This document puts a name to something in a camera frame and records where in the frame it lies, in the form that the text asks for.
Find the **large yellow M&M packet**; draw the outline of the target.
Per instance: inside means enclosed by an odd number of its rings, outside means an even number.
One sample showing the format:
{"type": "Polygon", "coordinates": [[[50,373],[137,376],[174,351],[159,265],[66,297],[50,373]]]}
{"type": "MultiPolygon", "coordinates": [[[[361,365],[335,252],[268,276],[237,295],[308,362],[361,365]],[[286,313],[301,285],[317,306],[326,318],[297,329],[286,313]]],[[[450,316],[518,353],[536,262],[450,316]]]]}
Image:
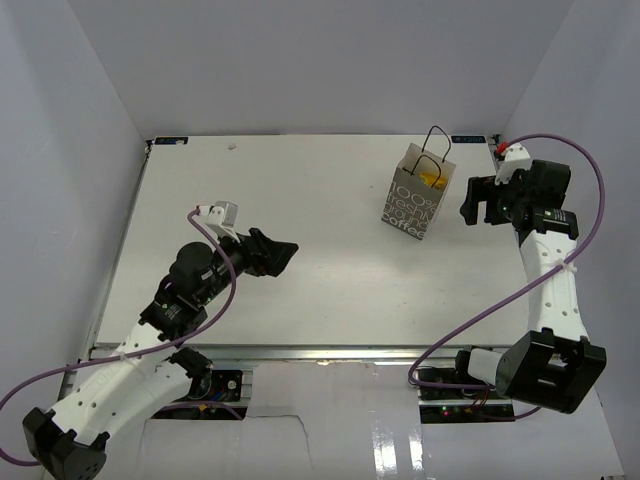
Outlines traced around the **large yellow M&M packet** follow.
{"type": "Polygon", "coordinates": [[[448,178],[443,174],[421,172],[419,177],[425,185],[438,191],[443,191],[448,184],[448,178]]]}

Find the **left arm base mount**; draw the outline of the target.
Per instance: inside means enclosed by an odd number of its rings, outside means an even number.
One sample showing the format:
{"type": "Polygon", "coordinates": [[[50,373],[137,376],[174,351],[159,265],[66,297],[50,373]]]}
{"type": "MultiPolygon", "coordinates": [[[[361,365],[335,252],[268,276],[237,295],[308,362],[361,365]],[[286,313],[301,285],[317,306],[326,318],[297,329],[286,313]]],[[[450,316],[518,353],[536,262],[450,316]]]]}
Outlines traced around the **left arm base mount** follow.
{"type": "Polygon", "coordinates": [[[209,371],[199,384],[191,386],[185,397],[163,407],[161,412],[201,407],[211,410],[221,408],[222,403],[238,402],[242,398],[243,377],[241,370],[209,371]]]}

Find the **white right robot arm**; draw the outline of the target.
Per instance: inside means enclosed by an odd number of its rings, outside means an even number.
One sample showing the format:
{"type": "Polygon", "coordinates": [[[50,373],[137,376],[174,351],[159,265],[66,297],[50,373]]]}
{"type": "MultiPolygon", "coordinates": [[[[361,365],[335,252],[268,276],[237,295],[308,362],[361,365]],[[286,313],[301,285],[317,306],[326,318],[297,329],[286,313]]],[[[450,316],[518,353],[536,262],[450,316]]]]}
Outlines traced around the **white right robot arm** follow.
{"type": "Polygon", "coordinates": [[[503,164],[494,176],[469,179],[460,208],[465,223],[476,224],[484,204],[486,223],[512,225],[531,288],[520,340],[503,353],[460,353],[451,374],[459,396],[475,398],[490,385],[503,398],[571,414],[603,372],[606,351],[588,338],[569,258],[579,235],[575,214],[563,207],[570,179],[569,166],[544,160],[503,164]]]}

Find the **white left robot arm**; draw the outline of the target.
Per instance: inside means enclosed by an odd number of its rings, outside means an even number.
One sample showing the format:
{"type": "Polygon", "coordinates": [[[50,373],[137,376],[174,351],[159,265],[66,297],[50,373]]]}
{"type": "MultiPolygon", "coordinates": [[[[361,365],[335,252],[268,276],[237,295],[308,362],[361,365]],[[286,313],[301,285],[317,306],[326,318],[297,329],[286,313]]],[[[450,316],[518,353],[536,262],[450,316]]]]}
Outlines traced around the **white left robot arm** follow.
{"type": "Polygon", "coordinates": [[[55,479],[93,479],[106,463],[108,442],[126,428],[174,400],[205,396],[211,362],[185,346],[184,336],[205,322],[207,305],[233,279],[277,277],[298,249],[257,228],[221,238],[218,249],[202,242],[184,245],[119,347],[72,393],[25,416],[31,455],[55,479]]]}

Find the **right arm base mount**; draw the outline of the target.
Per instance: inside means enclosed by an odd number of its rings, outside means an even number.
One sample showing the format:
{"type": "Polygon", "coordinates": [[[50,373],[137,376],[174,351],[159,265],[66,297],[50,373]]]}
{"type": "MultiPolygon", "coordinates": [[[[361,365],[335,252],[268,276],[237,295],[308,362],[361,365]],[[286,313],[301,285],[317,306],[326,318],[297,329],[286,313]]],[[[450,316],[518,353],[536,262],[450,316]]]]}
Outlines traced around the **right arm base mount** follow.
{"type": "Polygon", "coordinates": [[[419,387],[419,413],[423,425],[513,421],[513,404],[493,389],[460,388],[462,384],[482,384],[468,375],[469,359],[470,350],[463,349],[457,353],[452,366],[417,369],[420,381],[456,385],[456,388],[419,387]]]}

